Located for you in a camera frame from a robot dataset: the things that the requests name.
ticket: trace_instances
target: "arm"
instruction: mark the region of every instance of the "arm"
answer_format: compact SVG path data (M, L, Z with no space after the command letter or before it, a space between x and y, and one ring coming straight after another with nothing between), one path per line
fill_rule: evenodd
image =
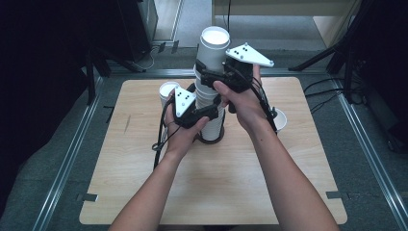
M193 137L208 120L203 117L190 129L180 128L169 139L165 156L116 217L110 230L157 229L177 168L189 150ZM174 118L170 105L166 111L168 135L178 128L172 121Z
M260 71L254 65L254 77ZM284 230L338 230L339 227L316 189L298 168L277 138L258 99L251 90L237 94L221 82L214 87L223 105L234 103L237 118L247 131L257 153L268 187L269 197Z

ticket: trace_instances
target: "right hand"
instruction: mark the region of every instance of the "right hand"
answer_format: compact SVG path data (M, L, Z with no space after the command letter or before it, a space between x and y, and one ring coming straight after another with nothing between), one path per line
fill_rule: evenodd
M261 83L260 67L257 64L253 65L253 76ZM247 132L249 132L254 121L257 119L266 119L259 99L251 89L242 93L236 93L220 81L215 81L213 86L221 95L223 107L226 107L229 102L235 105L238 122Z

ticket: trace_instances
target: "stacked cup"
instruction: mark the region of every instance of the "stacked cup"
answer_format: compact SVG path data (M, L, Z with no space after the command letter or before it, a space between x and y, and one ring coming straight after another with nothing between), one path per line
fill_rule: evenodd
M225 51L230 43L229 34L220 27L208 27L204 29L200 37L197 59L206 65L206 68L216 72L223 72L223 62L225 61ZM212 105L218 93L216 90L201 84L201 74L194 67L196 107L198 109ZM207 123L201 130L201 140L207 143L220 141L223 135L223 122L225 110L218 106L218 118Z

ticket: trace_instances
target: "wooden tabletop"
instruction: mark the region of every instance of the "wooden tabletop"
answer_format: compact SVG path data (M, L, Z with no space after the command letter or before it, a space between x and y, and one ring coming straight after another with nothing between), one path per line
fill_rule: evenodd
M80 215L84 224L110 224L153 169L161 115L159 87L167 80L123 83ZM192 79L171 80L186 88ZM288 124L278 137L317 188L337 223L347 215L299 81L263 78L269 104ZM229 113L217 144L196 141L183 159L167 199L161 224L276 224L267 186L252 142Z

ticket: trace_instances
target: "gray carpet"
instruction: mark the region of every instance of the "gray carpet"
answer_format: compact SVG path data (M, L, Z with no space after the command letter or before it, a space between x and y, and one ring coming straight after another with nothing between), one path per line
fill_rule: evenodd
M262 52L275 61L276 69L299 64L318 53L288 50L262 50ZM177 53L171 54L167 49L162 53L153 52L152 55L155 59L152 68L155 69L192 68L196 50L181 48ZM151 60L146 57L139 64L149 66ZM313 68L322 68L326 64L327 59L315 64ZM82 203L76 201L76 196L78 193L85 193L88 189L108 128L107 119L111 110L104 106L115 105L121 84L125 80L138 78L138 74L130 73L120 66L114 65L113 69L115 73L112 77L104 79L99 104L47 230L106 230L108 228L107 225L82 225L79 222ZM298 77L303 88L329 77L326 74L287 74ZM331 88L330 83L323 83L314 86L308 92ZM332 94L308 98L310 108L328 99ZM87 93L84 92L64 119L52 141L34 154L20 171L10 195L7 210L0 220L0 230L33 228L41 205L84 113L86 101ZM385 161L390 163L390 172L397 181L396 184L404 189L407 184L401 173L406 173L407 169L406 165L401 165L400 162L406 161L406 158L384 148L382 133L378 125L372 121L369 110L359 106L359 113L365 119L369 133L375 138L376 146L381 148ZM313 118L338 188L341 193L349 195L349 198L344 198L348 221L341 225L342 230L398 230L390 207L379 189L339 100L335 98L326 103L313 113Z

